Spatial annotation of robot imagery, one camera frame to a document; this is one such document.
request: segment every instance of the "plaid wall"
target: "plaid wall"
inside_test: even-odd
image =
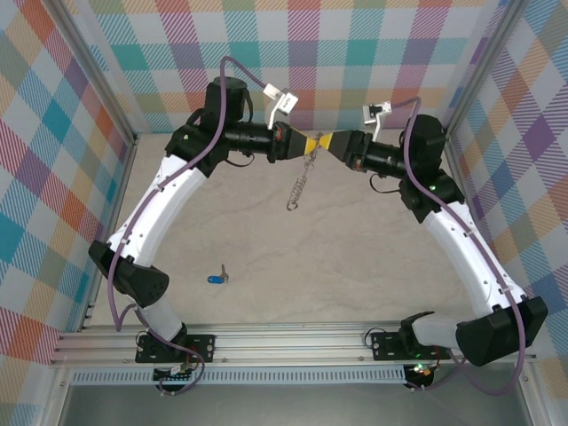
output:
[[[363,104],[415,95],[443,117],[498,22],[484,16],[507,2],[66,0],[133,126],[152,132],[173,131],[202,106],[225,54],[294,91],[289,120],[300,129],[359,128]],[[266,99],[250,89],[262,119]]]
[[[39,0],[0,0],[0,424],[31,423],[127,144]]]
[[[568,414],[567,0],[531,1],[455,136],[483,235],[548,305],[537,349]]]

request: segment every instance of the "metal vent strip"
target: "metal vent strip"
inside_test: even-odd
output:
[[[76,368],[71,384],[155,384],[153,369]],[[208,367],[200,384],[347,384],[405,383],[403,366],[362,367]],[[169,381],[169,384],[185,381]]]

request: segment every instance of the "white floor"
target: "white floor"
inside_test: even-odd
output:
[[[385,130],[382,141],[395,144],[398,134]],[[140,139],[119,225],[147,189],[169,138]],[[170,276],[168,296],[184,322],[402,320],[425,310],[470,317],[452,265],[397,193],[373,192],[368,173],[320,150],[300,207],[289,212],[303,169],[301,158],[270,164],[260,155],[246,169],[221,164],[185,205],[154,262]],[[398,184],[376,182],[383,190]],[[221,264],[229,282],[208,284]],[[106,284],[93,324],[112,322]]]

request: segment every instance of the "purple cable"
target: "purple cable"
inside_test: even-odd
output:
[[[158,382],[158,388],[160,389],[160,391],[162,392],[162,395],[168,395],[169,397],[175,397],[176,395],[181,395],[182,393],[186,393],[187,391],[189,391],[190,389],[194,388],[195,385],[197,384],[197,382],[199,382],[201,380],[201,378],[203,377],[203,374],[205,373],[205,360],[203,359],[203,357],[196,351],[192,351],[191,349],[185,348],[183,346],[180,346],[178,344],[172,343],[170,341],[167,341],[166,339],[164,339],[163,337],[161,337],[159,334],[157,334],[155,331],[153,331],[150,326],[148,325],[148,323],[146,322],[146,320],[144,319],[144,317],[142,316],[142,314],[139,312],[138,308],[136,307],[135,304],[131,304],[129,305],[128,309],[132,307],[134,308],[134,312],[136,313],[136,316],[138,317],[138,319],[140,320],[140,322],[142,323],[142,325],[144,326],[144,328],[147,330],[148,333],[150,333],[151,335],[153,335],[157,340],[159,340],[160,342],[167,344],[168,346],[171,346],[174,349],[177,349],[178,351],[183,351],[186,352],[190,355],[195,356],[200,364],[201,364],[201,369],[199,371],[199,374],[197,377],[195,377],[195,379],[192,382],[187,383],[186,385],[184,385],[183,388],[181,388],[178,391],[174,391],[174,392],[170,392],[168,390],[163,389],[163,382],[165,380],[165,378],[162,378],[159,382]]]
[[[144,212],[145,208],[150,203],[150,201],[155,197],[155,195],[158,194],[163,189],[164,186],[169,184],[172,180],[178,178],[186,170],[191,169],[203,157],[205,157],[205,155],[207,155],[213,149],[213,147],[215,146],[215,144],[218,142],[219,138],[221,137],[221,133],[223,133],[223,126],[225,124],[225,115],[226,115],[226,108],[227,108],[227,105],[226,105],[226,81],[225,81],[225,64],[226,64],[227,61],[232,62],[234,65],[236,65],[238,68],[240,68],[243,73],[245,73],[251,80],[253,80],[259,86],[261,86],[262,88],[266,87],[266,84],[261,82],[254,75],[252,75],[252,73],[250,73],[250,71],[248,71],[238,60],[233,59],[230,56],[224,56],[221,59],[221,65],[220,65],[220,70],[219,70],[220,80],[221,80],[221,109],[220,109],[220,113],[219,113],[220,120],[219,120],[219,124],[217,126],[217,130],[215,131],[215,134],[213,135],[213,138],[211,139],[209,144],[205,147],[205,149],[203,149],[203,151],[201,151],[195,158],[193,158],[191,161],[189,161],[184,167],[180,168],[175,173],[173,173],[170,177],[167,177],[165,180],[163,180],[158,185],[157,189],[154,189],[153,191],[151,191],[147,195],[147,197],[140,204],[140,207],[134,212],[134,215],[132,216],[131,221],[126,226],[126,229],[124,230],[124,234],[122,235],[122,241],[128,240],[128,238],[132,234],[132,229],[134,228],[134,225],[137,223],[138,219],[142,215],[142,212]],[[107,283],[106,283],[106,291],[108,293],[108,303],[110,305],[110,312],[113,316],[113,322],[114,322],[114,327],[116,328],[116,331],[121,331],[122,321],[124,320],[124,317],[126,315],[126,311],[128,311],[128,308],[127,308],[122,313],[122,315],[119,317],[118,311],[116,310],[116,302],[114,301],[114,291],[113,291],[114,273],[116,271],[118,259],[120,258],[120,255],[121,255],[123,249],[124,249],[124,243],[120,242],[118,247],[116,248],[113,259],[112,259],[111,264],[110,264],[110,267],[108,269],[108,278],[107,278]]]
[[[426,195],[428,198],[430,198],[435,203],[437,203],[442,209],[444,209],[452,217],[452,219],[455,220],[460,225],[460,227],[463,229],[463,231],[465,231],[465,233],[469,235],[469,237],[471,238],[471,240],[473,241],[473,243],[475,244],[475,246],[479,250],[479,253],[481,253],[481,256],[484,258],[487,265],[489,266],[489,269],[491,269],[491,272],[493,273],[493,275],[495,275],[497,282],[499,283],[499,285],[503,289],[503,293],[505,294],[505,296],[507,297],[507,300],[509,301],[509,304],[511,305],[511,309],[513,310],[513,314],[515,315],[515,321],[517,322],[518,341],[519,341],[517,366],[515,367],[515,372],[513,373],[513,376],[511,377],[510,381],[507,383],[507,385],[505,385],[501,389],[498,389],[498,390],[486,389],[473,376],[471,376],[471,374],[469,373],[469,371],[467,369],[462,368],[463,363],[461,363],[461,364],[459,363],[459,361],[454,356],[452,351],[449,351],[449,350],[448,351],[450,353],[450,356],[454,360],[454,362],[458,365],[460,370],[468,377],[469,381],[471,382],[471,384],[473,384],[473,386],[475,388],[477,388],[479,391],[482,391],[486,395],[492,395],[492,396],[505,395],[506,393],[512,391],[515,388],[515,386],[517,385],[518,378],[520,377],[520,375],[523,371],[523,364],[525,363],[525,326],[523,324],[523,317],[521,317],[521,312],[518,310],[518,306],[517,306],[517,303],[515,302],[514,297],[510,294],[509,289],[507,288],[507,283],[505,282],[505,280],[501,276],[499,269],[497,268],[497,265],[495,265],[495,263],[493,262],[493,260],[491,259],[490,255],[489,255],[489,253],[487,253],[487,251],[485,250],[485,248],[481,244],[481,241],[477,238],[477,236],[474,233],[470,233],[471,230],[468,227],[468,225],[462,220],[462,218],[450,206],[448,206],[445,202],[443,202],[434,193],[431,193],[428,189],[426,189],[418,181],[418,179],[414,175],[414,173],[412,171],[411,163],[410,163],[410,135],[412,134],[414,122],[416,121],[416,116],[418,115],[418,110],[420,109],[420,105],[421,105],[422,102],[421,102],[420,98],[416,97],[416,98],[412,98],[412,99],[409,99],[409,100],[405,100],[404,102],[401,102],[399,104],[393,105],[392,108],[393,109],[394,108],[400,108],[400,107],[403,107],[405,105],[412,104],[412,103],[414,103],[414,109],[413,109],[413,111],[410,115],[410,118],[408,119],[408,123],[406,125],[404,149],[403,149],[406,173],[407,173],[408,177],[410,178],[411,182],[414,184],[414,186],[416,186],[416,188],[421,193]]]

